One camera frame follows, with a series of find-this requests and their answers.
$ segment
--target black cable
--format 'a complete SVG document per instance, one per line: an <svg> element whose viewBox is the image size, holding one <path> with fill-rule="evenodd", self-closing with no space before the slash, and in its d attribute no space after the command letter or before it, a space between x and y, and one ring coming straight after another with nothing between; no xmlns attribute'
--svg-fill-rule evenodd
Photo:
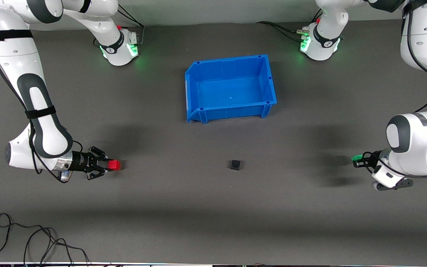
<svg viewBox="0 0 427 267"><path fill-rule="evenodd" d="M301 39L296 39L296 38L290 37L289 35L287 35L286 33L284 33L284 32L282 31L282 29L283 29L285 32L290 32L290 33L296 33L295 31L292 31L292 30L290 30L290 29L287 29L287 28L285 28L285 27L283 27L283 26L280 26L280 25L278 25L278 24L276 24L276 23L273 23L273 22L257 22L257 23L259 23L259 24L266 24L266 25L270 25L271 27L273 27L274 29L276 29L279 33L281 33L284 37L286 37L286 38L288 38L288 39L290 39L290 40L293 40L293 41L295 41L295 42L298 42L298 43L302 42L302 40L301 40Z"/></svg>
<svg viewBox="0 0 427 267"><path fill-rule="evenodd" d="M316 13L316 14L314 15L314 17L312 18L311 23L315 22L315 21L317 20L317 18L318 18L320 15L322 15L322 9L319 9L319 10L317 11L317 13Z"/></svg>
<svg viewBox="0 0 427 267"><path fill-rule="evenodd" d="M122 14L123 16L125 16L126 18L128 18L129 20L132 20L133 22L136 22L140 27L142 27L142 28L144 28L144 25L143 24L141 24L140 22L138 22L128 11L126 11L126 9L124 8L124 7L122 7L120 4L118 4L118 6L119 7L121 7L121 9L124 11L124 12L126 12L126 14L128 14L129 15L129 17L131 17L131 18L129 18L128 16L126 16L125 14L123 14L122 12L120 12L120 11L118 11L118 12L120 12L120 14Z"/></svg>
<svg viewBox="0 0 427 267"><path fill-rule="evenodd" d="M372 173L373 173L373 171L371 171L371 169L370 169L368 166L365 166L365 169L367 169L367 171L368 171L370 174L372 174Z"/></svg>
<svg viewBox="0 0 427 267"><path fill-rule="evenodd" d="M281 26L281 25L279 25L279 24L277 24L277 23L274 23L274 22L265 22L265 21L262 21L262 22L257 22L257 23L259 23L259 24L271 25L271 26L273 26L273 27L278 27L278 28L280 28L281 30L283 30L283 31L285 31L285 32L296 33L296 31L295 31L295 30L288 29L288 28L283 27L283 26Z"/></svg>
<svg viewBox="0 0 427 267"><path fill-rule="evenodd" d="M41 231L45 235L47 235L49 237L49 243L47 245L47 249L45 250L44 255L41 257L41 260L40 260L40 265L41 266L42 266L42 263L44 262L45 258L47 257L47 254L49 254L49 252L52 250L52 248L55 247L55 246L57 246L57 245L60 245L60 246L66 248L67 256L68 256L71 264L73 264L73 260L72 260L72 257L70 255L69 248L71 248L73 250L81 250L81 252L83 252L83 256L85 257L85 262L86 262L86 264L88 266L88 262L90 260L88 259L88 255L86 254L85 250L83 250L83 249L81 249L79 247L73 247L71 245L67 245L66 240L63 239L63 238L55 239L54 238L55 235L53 235L52 232L51 232L51 231L55 232L55 229L53 229L51 227L43 227L41 225L25 226L25 225L22 225L22 224L19 224L19 223L12 222L10 216L7 213L0 213L0 219L1 219L2 216L6 216L6 218L8 220L8 224L7 225L1 225L1 223L0 223L0 227L1 228L7 228L6 240L5 240L4 244L3 244L3 246L0 248L0 252L7 245L7 241L9 239L9 233L10 233L10 230L11 230L12 226L16 225L16 226L19 226L21 228L34 228L34 227L38 227L39 228L34 233L32 233L31 236L29 237L29 239L27 240L26 247L25 247L25 250L24 250L24 257L23 257L24 266L26 266L26 255L27 255L27 252L28 252L28 249L29 249L29 243L31 241L31 238L33 238L34 235L36 235L37 233L39 233Z"/></svg>
<svg viewBox="0 0 427 267"><path fill-rule="evenodd" d="M100 43L98 43L98 45L96 45L96 44L95 44L95 41L96 41L96 40L97 40L97 39L96 39L96 37L95 37L95 38L93 38L93 43L92 43L92 44L93 44L93 46L94 46L94 47L100 47Z"/></svg>
<svg viewBox="0 0 427 267"><path fill-rule="evenodd" d="M290 36L289 36L289 35L287 35L286 33L282 32L280 29L278 29L278 28L276 28L276 27L273 27L273 28L274 28L274 29L276 29L278 32L280 32L284 37L286 37L286 38L288 38L288 39L290 39L290 40L293 40L293 41L298 42L298 43L302 42L302 40L301 40L301 39L296 39L296 38L290 37Z"/></svg>
<svg viewBox="0 0 427 267"><path fill-rule="evenodd" d="M419 109L417 109L415 112L413 112L413 113L416 113L416 112L420 112L423 108L426 108L427 107L427 103L425 103L424 104L424 106L422 106L422 107L420 107Z"/></svg>
<svg viewBox="0 0 427 267"><path fill-rule="evenodd" d="M75 141L75 140L73 140L73 142L77 143L78 145L80 145L80 152L82 152L83 151L83 145L80 142Z"/></svg>
<svg viewBox="0 0 427 267"><path fill-rule="evenodd" d="M9 79L7 79L6 75L4 74L4 71L1 69L0 67L0 75L3 78L3 80L5 81L5 83L7 84L7 86L10 88L10 90L12 91L12 93L16 96L16 98L19 100L19 103L21 103L22 108L24 108L25 111L27 111L26 105L24 104L24 101L22 101L22 99L19 97L19 95L17 94L15 88L12 86L12 83L9 81ZM35 135L35 130L34 130L34 125L32 124L32 121L29 120L29 124L30 124L30 137L29 137L29 147L31 148L31 154L32 154L32 163L34 164L34 170L36 171L36 174L41 174L42 170L39 171L39 169L37 168L37 164L36 164L36 159L34 157L34 155L37 156L37 158L40 160L40 162L42 163L42 165L46 168L46 170L52 174L52 176L54 178L57 179L57 181L61 182L61 183L66 183L63 182L61 180L59 180L59 178L52 172L49 170L49 168L46 166L46 164L42 161L42 159L40 158L39 154L37 154L35 147L34 147L34 142L33 142L33 138Z"/></svg>
<svg viewBox="0 0 427 267"><path fill-rule="evenodd" d="M395 169L393 169L392 167L390 167L388 164L386 164L385 162L383 162L383 160L381 160L380 157L378 157L377 155L373 154L372 152L366 151L362 154L362 158L365 158L366 154L370 154L370 156L374 157L375 159L377 159L379 162L381 162L381 164L383 164L383 166L387 167L388 169L390 169L393 172L396 172L397 174L400 174L402 176L405 177L410 177L410 178L427 178L427 175L412 175L412 174L403 174Z"/></svg>
<svg viewBox="0 0 427 267"><path fill-rule="evenodd" d="M413 10L410 10L410 13L408 13L408 37L407 37L407 41L408 41L408 50L410 50L410 55L413 58L413 60L415 61L415 63L423 70L426 71L427 73L427 68L425 68L417 59L415 54L413 53L413 49L411 47L411 22L413 20Z"/></svg>
<svg viewBox="0 0 427 267"><path fill-rule="evenodd" d="M138 24L140 27L142 27L143 28L143 32L142 32L142 36L141 36L141 41L139 42L139 44L138 45L140 45L140 44L142 44L143 43L143 41L144 41L144 28L145 28L145 26L141 23L141 22L138 22L133 16L132 16L132 14L130 14L128 11L126 11L126 9L124 8L124 7L122 7L120 4L118 4L118 6L119 7L121 7L121 9L123 10L123 11L125 11L126 12L126 14L124 14L123 12L121 12L120 10L118 10L118 13L120 13L120 14L122 14L125 18L127 18L127 19L129 19L129 20L131 20L132 22L134 22L134 23L136 23L136 24ZM92 42L92 44L93 44L93 46L94 47L100 47L100 43L98 43L98 45L97 44L95 44L95 41L96 41L96 38L93 38L93 42Z"/></svg>

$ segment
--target white robotic arm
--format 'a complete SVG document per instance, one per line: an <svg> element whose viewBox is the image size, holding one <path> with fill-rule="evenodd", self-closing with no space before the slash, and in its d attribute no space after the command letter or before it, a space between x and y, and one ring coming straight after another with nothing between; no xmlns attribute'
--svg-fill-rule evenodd
<svg viewBox="0 0 427 267"><path fill-rule="evenodd" d="M72 137L57 118L29 30L30 24L56 22L65 12L93 33L111 64L121 66L138 55L138 45L135 33L119 29L109 18L116 11L117 0L0 0L0 72L29 119L6 147L10 166L57 171L54 176L61 182L73 171L84 171L93 179L120 169L118 161L96 147L89 152L71 150Z"/></svg>
<svg viewBox="0 0 427 267"><path fill-rule="evenodd" d="M342 30L349 21L349 13L345 9L367 3L363 0L316 0L315 3L321 8L322 16L320 22L312 22L302 28L308 35L304 37L300 51L311 59L323 61L337 51Z"/></svg>
<svg viewBox="0 0 427 267"><path fill-rule="evenodd" d="M402 2L375 0L371 5L393 11ZM427 0L408 2L403 16L401 56L408 65L427 72ZM420 110L396 115L390 120L386 128L390 148L352 158L355 167L373 168L370 172L376 180L373 184L376 189L412 186L412 181L405 177L427 178L427 112Z"/></svg>

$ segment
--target dark gray surface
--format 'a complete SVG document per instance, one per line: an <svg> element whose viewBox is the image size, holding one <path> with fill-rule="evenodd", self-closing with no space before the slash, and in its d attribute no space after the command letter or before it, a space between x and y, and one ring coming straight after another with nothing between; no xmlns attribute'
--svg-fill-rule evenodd
<svg viewBox="0 0 427 267"><path fill-rule="evenodd" d="M93 261L427 266L427 179L378 192L344 165L386 146L388 120L427 101L427 76L401 60L399 21L351 22L344 35L315 62L266 25L150 27L141 57L114 67L88 31L37 33L61 123L126 169L60 184L7 166L27 120L0 80L0 212L56 228ZM187 124L188 66L254 54L271 61L271 115ZM0 261L22 260L30 232L13 230Z"/></svg>

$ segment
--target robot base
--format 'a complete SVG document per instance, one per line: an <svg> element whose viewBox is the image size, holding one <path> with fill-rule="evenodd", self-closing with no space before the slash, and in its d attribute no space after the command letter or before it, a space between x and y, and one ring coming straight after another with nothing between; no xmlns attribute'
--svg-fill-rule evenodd
<svg viewBox="0 0 427 267"><path fill-rule="evenodd" d="M136 32L130 32L127 29L121 29L120 32L124 35L123 44L114 54L110 54L108 50L105 51L100 46L103 57L108 59L110 64L114 66L126 65L139 55L138 35Z"/></svg>
<svg viewBox="0 0 427 267"><path fill-rule="evenodd" d="M316 25L317 23L314 22L308 26L302 27L302 29L312 33ZM313 34L309 34L307 38L301 43L301 48L299 50L306 54L310 59L324 61L329 59L332 54L337 51L339 42L340 39L335 44L332 44L331 47L324 48L322 47L322 44L315 39Z"/></svg>

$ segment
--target blue plastic bin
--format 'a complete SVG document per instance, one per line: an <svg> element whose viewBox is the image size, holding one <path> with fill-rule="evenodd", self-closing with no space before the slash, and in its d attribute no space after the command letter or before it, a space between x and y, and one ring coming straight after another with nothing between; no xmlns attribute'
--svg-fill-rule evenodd
<svg viewBox="0 0 427 267"><path fill-rule="evenodd" d="M194 62L185 72L187 122L268 116L276 104L267 55Z"/></svg>

